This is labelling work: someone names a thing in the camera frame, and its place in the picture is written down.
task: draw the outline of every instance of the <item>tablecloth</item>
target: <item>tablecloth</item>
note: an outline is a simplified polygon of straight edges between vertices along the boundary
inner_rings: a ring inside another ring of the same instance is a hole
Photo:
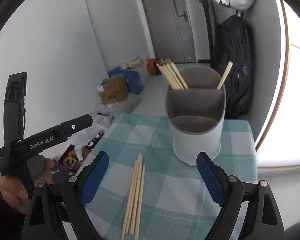
[[[189,166],[173,153],[166,117],[121,114],[82,167],[89,165],[99,151],[108,153],[110,164],[93,201],[85,208],[102,237],[121,238],[133,165],[142,153],[146,174],[139,238],[205,238],[220,207],[212,201],[196,166]],[[213,162],[228,175],[256,183],[255,147],[247,121],[224,121],[221,151]],[[231,239],[239,236],[245,210],[242,204]]]

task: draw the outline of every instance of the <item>metal screw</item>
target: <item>metal screw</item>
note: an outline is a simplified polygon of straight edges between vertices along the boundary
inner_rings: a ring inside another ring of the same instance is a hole
[[[38,183],[39,187],[43,187],[44,185],[46,185],[46,182],[43,180]]]
[[[266,182],[265,180],[260,181],[261,186],[268,186],[268,182]]]
[[[229,176],[229,177],[228,177],[228,180],[229,180],[230,182],[236,182],[236,181],[237,181],[237,178],[236,178],[235,176]]]
[[[75,181],[77,181],[77,176],[71,176],[69,178],[69,182],[75,182]]]

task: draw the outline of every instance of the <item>table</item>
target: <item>table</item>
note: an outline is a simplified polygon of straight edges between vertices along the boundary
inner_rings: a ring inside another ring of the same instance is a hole
[[[173,153],[166,117],[121,114],[82,168],[89,165],[99,151],[108,153],[109,168],[93,201],[85,208],[102,237],[121,239],[133,165],[142,153],[146,174],[139,238],[205,238],[220,207],[212,201],[196,166],[183,163]],[[243,182],[257,182],[254,140],[247,121],[224,121],[221,151],[213,162]],[[245,204],[242,204],[231,239],[239,236]],[[133,236],[128,234],[125,239],[133,239]]]

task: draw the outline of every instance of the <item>blue box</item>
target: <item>blue box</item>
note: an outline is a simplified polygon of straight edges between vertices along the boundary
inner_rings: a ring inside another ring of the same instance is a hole
[[[140,94],[143,91],[139,73],[133,70],[113,70],[108,72],[109,77],[123,74],[127,89],[132,94]]]

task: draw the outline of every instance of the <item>black bag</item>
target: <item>black bag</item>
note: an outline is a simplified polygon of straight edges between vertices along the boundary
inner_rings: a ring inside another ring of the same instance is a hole
[[[227,119],[237,119],[249,110],[252,98],[253,37],[247,22],[237,15],[218,24],[212,68],[221,76],[228,62],[233,66],[225,80]]]

